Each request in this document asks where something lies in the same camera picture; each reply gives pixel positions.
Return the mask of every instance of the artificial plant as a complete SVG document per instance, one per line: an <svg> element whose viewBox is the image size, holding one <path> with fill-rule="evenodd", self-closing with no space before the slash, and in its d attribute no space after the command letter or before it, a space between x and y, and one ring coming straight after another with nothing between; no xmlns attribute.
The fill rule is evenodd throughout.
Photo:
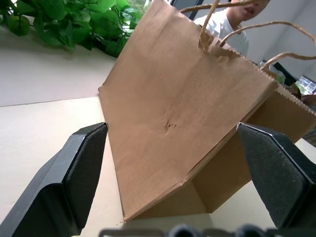
<svg viewBox="0 0 316 237"><path fill-rule="evenodd" d="M97 47L114 57L141 17L127 0L0 0L0 23L16 35L25 36L34 27L48 45Z"/></svg>

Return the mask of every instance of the twisted paper handle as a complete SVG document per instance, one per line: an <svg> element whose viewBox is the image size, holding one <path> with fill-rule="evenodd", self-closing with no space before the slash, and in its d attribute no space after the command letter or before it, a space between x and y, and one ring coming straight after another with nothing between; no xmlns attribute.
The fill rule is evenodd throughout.
<svg viewBox="0 0 316 237"><path fill-rule="evenodd" d="M245 1L236 2L236 3L224 3L224 4L219 4L219 1L220 0L215 0L213 4L188 7L188 8L184 8L180 11L182 13L185 13L185 12L189 12L189 11L193 11L193 10L211 8L207 17L206 17L206 20L205 20L203 26L202 26L201 33L200 33L200 42L202 45L202 49L205 53L208 51L208 48L210 46L209 36L206 33L206 27L207 27L208 21L211 19L211 16L213 15L215 9L220 8L220 7L228 7L228 6L243 6L243 5L248 5L250 3L261 1L261 0L245 0Z"/></svg>
<svg viewBox="0 0 316 237"><path fill-rule="evenodd" d="M201 42L203 51L206 53L208 51L208 48L210 45L210 42L208 40L209 37L207 36L207 34L205 32L206 26L207 26L207 23L212 16L212 14L214 13L215 9L220 8L220 7L243 6L243 5L248 5L250 3L257 2L257 1L261 1L261 0L245 0L245 1L236 2L236 3L219 3L219 0L215 0L214 4L205 4L205 5L187 7L187 8L182 9L180 12L186 13L186 12L190 12L190 11L194 11L194 10L201 10L201 9L209 9L210 8L210 12L208 13L208 15L206 17L206 20L204 22L204 25L203 25L203 27L201 29L201 33L200 33L200 42ZM238 34L239 32L242 32L244 30L268 26L268 25L275 25L275 24L285 24L285 25L294 27L298 31L302 32L303 34L305 34L306 36L311 38L312 41L314 42L314 44L316 45L316 38L312 34L307 32L306 30L304 30L302 27L295 25L291 22L287 22L287 21L273 21L273 22L268 22L268 23L264 23L264 24L258 24L258 25L252 25L252 26L240 28L240 29L230 33L229 35L227 35L224 39L222 39L219 46L222 47L225 44L225 41L228 40L231 36ZM291 52L284 52L284 53L281 53L281 54L273 57L272 59L270 59L260 69L263 70L266 67L268 67L270 64L272 64L272 63L276 62L277 60L280 60L284 57L292 57L292 58L300 59L300 60L316 60L316 56L304 56L304 55L298 55L298 54L291 53Z"/></svg>
<svg viewBox="0 0 316 237"><path fill-rule="evenodd" d="M252 26L246 26L246 27L240 28L234 32L231 32L229 35L227 35L225 38L223 38L221 40L221 42L219 43L219 46L223 47L223 45L225 44L225 41L227 41L231 36L238 34L239 32L242 32L244 30L251 29L251 28L263 27L263 26L276 25L276 24L284 24L284 25L288 25L288 26L295 28L296 30L302 32L303 34L305 34L306 36L311 38L316 46L316 38L311 33L307 32L302 27L295 25L291 22L287 22L287 21L272 21L272 22L268 22L268 23L264 23L264 24L258 24L258 25L252 25ZM266 67L268 67L270 64L272 64L275 61L280 60L284 57L292 57L292 58L301 59L301 60L315 60L316 59L316 56L304 56L304 55L298 55L298 54L291 53L291 52L285 52L285 53L281 53L281 54L275 56L274 58L270 59L260 69L263 70Z"/></svg>

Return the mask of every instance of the white wall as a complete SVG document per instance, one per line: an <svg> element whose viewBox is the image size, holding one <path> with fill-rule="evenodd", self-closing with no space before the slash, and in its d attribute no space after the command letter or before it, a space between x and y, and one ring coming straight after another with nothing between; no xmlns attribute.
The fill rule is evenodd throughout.
<svg viewBox="0 0 316 237"><path fill-rule="evenodd" d="M272 0L260 15L245 22L244 26L269 21L293 22L308 1L309 0L292 0L289 2L289 0ZM274 25L249 30L249 32L247 32L249 37L248 57L254 62L260 63L267 54L267 51L273 48L287 28L288 26L284 25Z"/></svg>
<svg viewBox="0 0 316 237"><path fill-rule="evenodd" d="M300 12L293 23L303 27L312 35L316 36L316 1L308 0L304 9ZM282 52L295 52L302 55L315 56L316 47L312 40L303 35L294 28L288 27L284 34L274 47L267 52L265 59L270 59L273 56ZM311 79L315 80L315 60L302 61L291 58L280 60L280 63L291 73L293 76L300 78L302 75L308 74Z"/></svg>

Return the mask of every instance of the brown paper bag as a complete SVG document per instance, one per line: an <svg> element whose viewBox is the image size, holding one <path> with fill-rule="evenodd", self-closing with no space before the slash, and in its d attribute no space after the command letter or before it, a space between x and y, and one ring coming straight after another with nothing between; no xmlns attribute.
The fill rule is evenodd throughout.
<svg viewBox="0 0 316 237"><path fill-rule="evenodd" d="M155 0L99 88L125 220L211 212L249 180L221 148L277 83L205 27Z"/></svg>
<svg viewBox="0 0 316 237"><path fill-rule="evenodd" d="M280 131L297 142L316 126L316 114L280 86L247 123ZM192 182L200 197L207 197L203 203L211 213L250 180L244 150L235 134Z"/></svg>

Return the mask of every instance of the white t-shirt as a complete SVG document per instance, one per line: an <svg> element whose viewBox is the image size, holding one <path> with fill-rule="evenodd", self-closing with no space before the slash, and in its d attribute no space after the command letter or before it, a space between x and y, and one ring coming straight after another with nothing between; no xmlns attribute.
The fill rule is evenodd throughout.
<svg viewBox="0 0 316 237"><path fill-rule="evenodd" d="M223 39L229 33L233 32L227 16L226 9L223 11L215 12L207 24L207 29L216 37ZM207 16L197 18L194 23L197 25L203 25ZM249 42L246 33L243 31L240 35L236 34L230 37L227 42L238 53L247 56Z"/></svg>

